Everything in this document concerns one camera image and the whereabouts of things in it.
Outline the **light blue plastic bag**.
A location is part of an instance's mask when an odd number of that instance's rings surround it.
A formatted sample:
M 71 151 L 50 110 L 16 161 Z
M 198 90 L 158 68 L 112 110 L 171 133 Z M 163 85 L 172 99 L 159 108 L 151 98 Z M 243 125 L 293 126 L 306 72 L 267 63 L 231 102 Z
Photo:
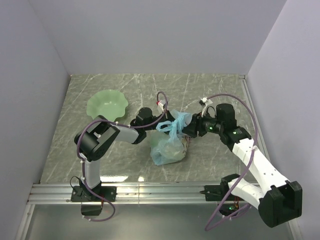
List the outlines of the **light blue plastic bag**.
M 156 166 L 181 161 L 187 153 L 190 137 L 182 132 L 192 120 L 192 114 L 172 110 L 175 121 L 165 121 L 156 126 L 150 136 L 150 156 Z

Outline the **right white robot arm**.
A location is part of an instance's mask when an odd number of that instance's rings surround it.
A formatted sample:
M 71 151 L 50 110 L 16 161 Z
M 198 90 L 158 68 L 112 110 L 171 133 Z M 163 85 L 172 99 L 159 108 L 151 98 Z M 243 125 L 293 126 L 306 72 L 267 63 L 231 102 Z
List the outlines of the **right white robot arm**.
M 192 138 L 206 133 L 219 135 L 221 142 L 248 167 L 259 184 L 255 186 L 239 174 L 231 174 L 221 179 L 217 190 L 205 186 L 203 193 L 207 198 L 231 200 L 238 197 L 255 207 L 270 228 L 302 215 L 301 185 L 289 181 L 262 154 L 248 131 L 238 126 L 231 104 L 218 104 L 214 117 L 207 110 L 193 114 L 182 131 Z

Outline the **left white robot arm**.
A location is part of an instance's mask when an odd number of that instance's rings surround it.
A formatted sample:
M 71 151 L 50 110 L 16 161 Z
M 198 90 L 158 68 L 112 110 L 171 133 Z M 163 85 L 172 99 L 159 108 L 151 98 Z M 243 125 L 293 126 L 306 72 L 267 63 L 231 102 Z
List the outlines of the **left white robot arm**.
M 102 115 L 97 116 L 90 127 L 79 132 L 74 138 L 82 170 L 82 176 L 79 180 L 81 192 L 78 195 L 89 201 L 95 201 L 102 195 L 100 159 L 106 154 L 113 142 L 119 141 L 137 145 L 146 138 L 147 131 L 155 130 L 159 123 L 172 122 L 174 119 L 168 110 L 155 116 L 148 107 L 141 108 L 129 126 L 112 123 Z

